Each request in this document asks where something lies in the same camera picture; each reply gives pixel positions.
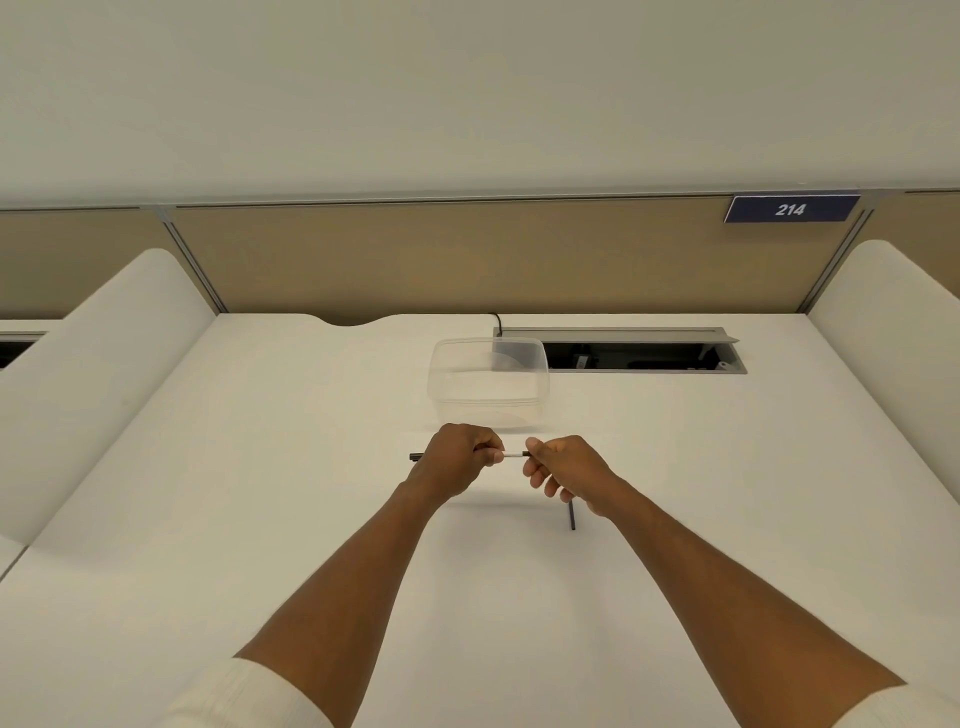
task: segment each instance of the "clear plastic container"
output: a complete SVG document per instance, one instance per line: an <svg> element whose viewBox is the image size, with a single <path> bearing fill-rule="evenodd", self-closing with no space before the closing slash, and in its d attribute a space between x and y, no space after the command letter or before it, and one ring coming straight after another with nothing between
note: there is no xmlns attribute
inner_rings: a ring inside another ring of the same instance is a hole
<svg viewBox="0 0 960 728"><path fill-rule="evenodd" d="M430 359L427 393L441 423L522 429L540 423L550 396L538 339L444 339Z"/></svg>

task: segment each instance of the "blue sign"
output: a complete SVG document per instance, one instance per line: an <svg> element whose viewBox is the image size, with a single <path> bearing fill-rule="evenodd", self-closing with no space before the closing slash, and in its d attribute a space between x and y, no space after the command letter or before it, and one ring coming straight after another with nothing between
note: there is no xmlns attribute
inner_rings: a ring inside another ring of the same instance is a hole
<svg viewBox="0 0 960 728"><path fill-rule="evenodd" d="M725 223L842 223L860 196L737 195L727 210Z"/></svg>

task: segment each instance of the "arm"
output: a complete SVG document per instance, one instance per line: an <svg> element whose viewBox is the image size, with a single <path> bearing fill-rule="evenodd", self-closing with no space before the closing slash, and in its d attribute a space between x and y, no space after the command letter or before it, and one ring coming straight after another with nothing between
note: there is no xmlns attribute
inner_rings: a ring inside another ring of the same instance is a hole
<svg viewBox="0 0 960 728"><path fill-rule="evenodd" d="M689 531L617 477L580 437L527 440L530 484L584 498L657 581L744 728L828 728L868 695L902 685L886 667Z"/></svg>
<svg viewBox="0 0 960 728"><path fill-rule="evenodd" d="M492 430L444 425L394 494L270 617L237 657L268 667L335 728L356 717L396 593L430 517L485 465L503 460Z"/></svg>

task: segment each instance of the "hand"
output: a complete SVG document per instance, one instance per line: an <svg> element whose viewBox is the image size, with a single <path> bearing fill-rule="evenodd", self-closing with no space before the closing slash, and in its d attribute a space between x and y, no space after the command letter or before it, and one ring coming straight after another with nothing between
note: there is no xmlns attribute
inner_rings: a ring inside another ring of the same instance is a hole
<svg viewBox="0 0 960 728"><path fill-rule="evenodd" d="M481 469L503 462L503 443L489 427L446 424L407 476L437 507L459 496Z"/></svg>
<svg viewBox="0 0 960 728"><path fill-rule="evenodd" d="M523 464L523 474L530 485L539 488L545 482L543 493L553 497L560 491L560 500L569 503L575 497L587 502L598 516L610 513L612 497L629 483L610 469L600 454L580 435L570 435L548 442L536 437L527 439L531 457Z"/></svg>

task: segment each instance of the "beige partition panel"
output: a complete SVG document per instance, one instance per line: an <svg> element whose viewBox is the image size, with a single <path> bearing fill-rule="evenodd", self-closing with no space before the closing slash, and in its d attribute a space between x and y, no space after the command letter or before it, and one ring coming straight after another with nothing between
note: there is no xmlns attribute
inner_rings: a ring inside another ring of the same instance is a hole
<svg viewBox="0 0 960 728"><path fill-rule="evenodd" d="M0 318L60 318L148 248L173 254L209 297L149 210L0 213Z"/></svg>
<svg viewBox="0 0 960 728"><path fill-rule="evenodd" d="M403 312L797 310L850 222L724 225L729 204L185 207L171 216L233 312L358 323Z"/></svg>
<svg viewBox="0 0 960 728"><path fill-rule="evenodd" d="M908 192L883 200L854 241L888 240L960 298L960 191Z"/></svg>

